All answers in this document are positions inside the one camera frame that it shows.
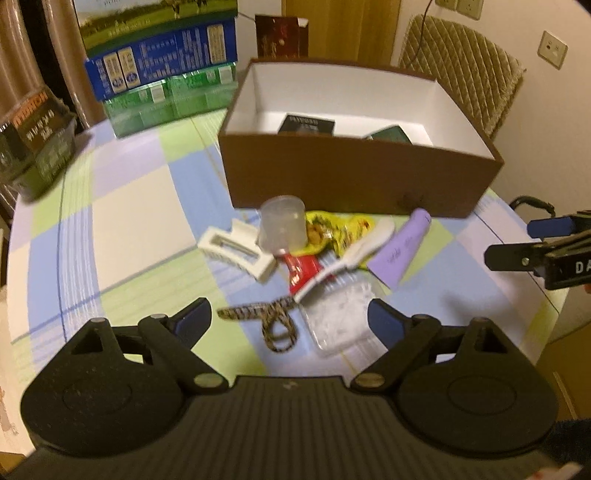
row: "purple tube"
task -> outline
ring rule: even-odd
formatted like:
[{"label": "purple tube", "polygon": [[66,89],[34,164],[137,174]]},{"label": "purple tube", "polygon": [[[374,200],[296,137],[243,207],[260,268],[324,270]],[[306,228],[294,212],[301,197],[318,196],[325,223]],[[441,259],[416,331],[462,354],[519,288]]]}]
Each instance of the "purple tube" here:
[{"label": "purple tube", "polygon": [[391,290],[398,287],[430,225],[431,215],[428,211],[416,209],[400,231],[368,261],[371,272]]}]

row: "ribbed black surface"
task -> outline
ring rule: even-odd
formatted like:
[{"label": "ribbed black surface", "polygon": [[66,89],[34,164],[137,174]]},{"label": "ribbed black surface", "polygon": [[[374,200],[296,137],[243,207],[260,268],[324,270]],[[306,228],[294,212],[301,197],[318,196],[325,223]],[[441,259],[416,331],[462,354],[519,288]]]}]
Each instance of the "ribbed black surface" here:
[{"label": "ribbed black surface", "polygon": [[440,452],[407,432],[384,398],[340,378],[240,378],[199,397],[157,442],[110,458],[37,452],[11,480],[522,480],[550,461]]}]

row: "beige cushion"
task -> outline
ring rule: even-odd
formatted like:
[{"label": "beige cushion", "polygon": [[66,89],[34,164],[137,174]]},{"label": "beige cushion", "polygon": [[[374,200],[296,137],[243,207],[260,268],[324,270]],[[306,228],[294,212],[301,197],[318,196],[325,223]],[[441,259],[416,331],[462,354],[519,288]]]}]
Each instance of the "beige cushion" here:
[{"label": "beige cushion", "polygon": [[410,21],[398,65],[436,77],[484,132],[494,136],[511,106],[524,66],[477,31],[429,16],[421,51],[409,65],[418,49],[422,20],[418,15]]}]

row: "wall socket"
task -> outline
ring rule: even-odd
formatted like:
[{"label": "wall socket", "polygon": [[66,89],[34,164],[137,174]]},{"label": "wall socket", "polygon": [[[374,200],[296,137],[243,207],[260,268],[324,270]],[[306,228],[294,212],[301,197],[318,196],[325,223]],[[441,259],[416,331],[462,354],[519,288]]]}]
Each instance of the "wall socket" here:
[{"label": "wall socket", "polygon": [[484,0],[458,0],[456,11],[462,15],[480,20]]},{"label": "wall socket", "polygon": [[439,5],[443,8],[448,8],[449,10],[455,10],[457,0],[435,0],[435,5]]},{"label": "wall socket", "polygon": [[560,70],[564,63],[564,57],[569,46],[560,41],[558,38],[552,35],[552,33],[544,30],[540,46],[538,48],[538,55],[544,60],[549,61],[557,69]]}]

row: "translucent plastic cup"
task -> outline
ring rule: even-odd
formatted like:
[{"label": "translucent plastic cup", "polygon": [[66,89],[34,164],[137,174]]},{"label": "translucent plastic cup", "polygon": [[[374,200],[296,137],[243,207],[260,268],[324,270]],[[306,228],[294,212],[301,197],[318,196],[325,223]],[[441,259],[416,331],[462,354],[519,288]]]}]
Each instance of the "translucent plastic cup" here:
[{"label": "translucent plastic cup", "polygon": [[258,245],[275,256],[304,248],[306,235],[306,208],[298,197],[282,195],[261,205],[261,230]]}]

